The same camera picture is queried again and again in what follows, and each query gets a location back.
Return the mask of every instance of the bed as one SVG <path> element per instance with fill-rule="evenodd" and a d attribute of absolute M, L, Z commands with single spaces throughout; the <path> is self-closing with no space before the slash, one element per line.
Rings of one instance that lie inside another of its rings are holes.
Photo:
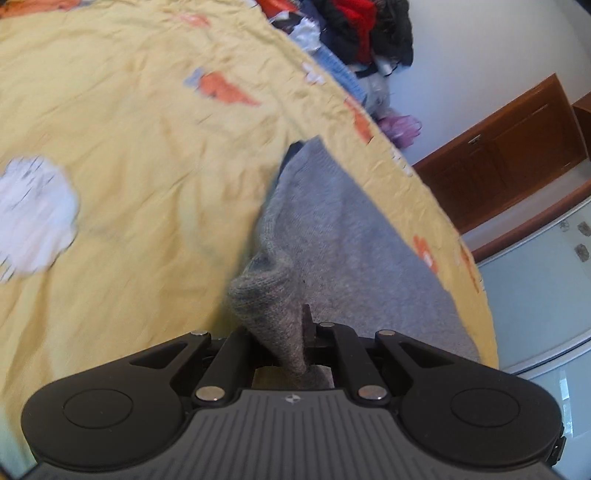
<path fill-rule="evenodd" d="M 282 156 L 316 135 L 497 367 L 486 294 L 455 228 L 361 107 L 327 74 L 309 82 L 313 61 L 259 8 L 96 0 L 0 18 L 0 59 L 0 172 L 42 156 L 78 202 L 55 262 L 0 283 L 0 462 L 14 475 L 34 463 L 20 412 L 41 386 L 236 326 L 228 283 L 252 254 Z"/>

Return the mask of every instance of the cabinet handle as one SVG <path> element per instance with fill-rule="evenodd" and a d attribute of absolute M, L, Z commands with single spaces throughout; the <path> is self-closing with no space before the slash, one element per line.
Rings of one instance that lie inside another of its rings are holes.
<path fill-rule="evenodd" d="M 474 138 L 472 138 L 472 140 L 470 140 L 468 142 L 468 145 L 476 145 L 480 139 L 482 138 L 482 134 L 475 136 Z"/>

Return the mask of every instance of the gray fabric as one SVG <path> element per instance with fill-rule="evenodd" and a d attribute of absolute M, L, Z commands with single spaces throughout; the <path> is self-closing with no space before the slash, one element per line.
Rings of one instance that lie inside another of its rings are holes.
<path fill-rule="evenodd" d="M 368 337 L 392 329 L 478 360 L 449 293 L 319 137 L 285 166 L 258 229 L 259 251 L 232 281 L 230 303 L 302 385 L 323 385 L 304 359 L 304 303 L 315 322 Z"/>

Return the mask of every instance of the wooden door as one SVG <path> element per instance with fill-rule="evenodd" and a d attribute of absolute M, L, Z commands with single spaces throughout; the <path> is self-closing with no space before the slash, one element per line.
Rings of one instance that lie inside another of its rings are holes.
<path fill-rule="evenodd" d="M 556 75 L 415 165 L 456 228 L 467 232 L 586 157 Z"/>

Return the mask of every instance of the silver rivet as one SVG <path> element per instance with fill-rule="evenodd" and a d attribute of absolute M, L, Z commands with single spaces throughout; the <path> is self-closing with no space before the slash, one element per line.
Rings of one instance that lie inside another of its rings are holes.
<path fill-rule="evenodd" d="M 213 385 L 209 387 L 201 387 L 199 390 L 195 392 L 195 396 L 199 400 L 203 401 L 221 400 L 225 394 L 226 392 L 224 392 L 223 388 L 214 387 Z"/>
<path fill-rule="evenodd" d="M 365 400 L 381 400 L 388 395 L 388 391 L 379 385 L 365 385 L 364 387 L 361 387 L 357 393 Z"/>

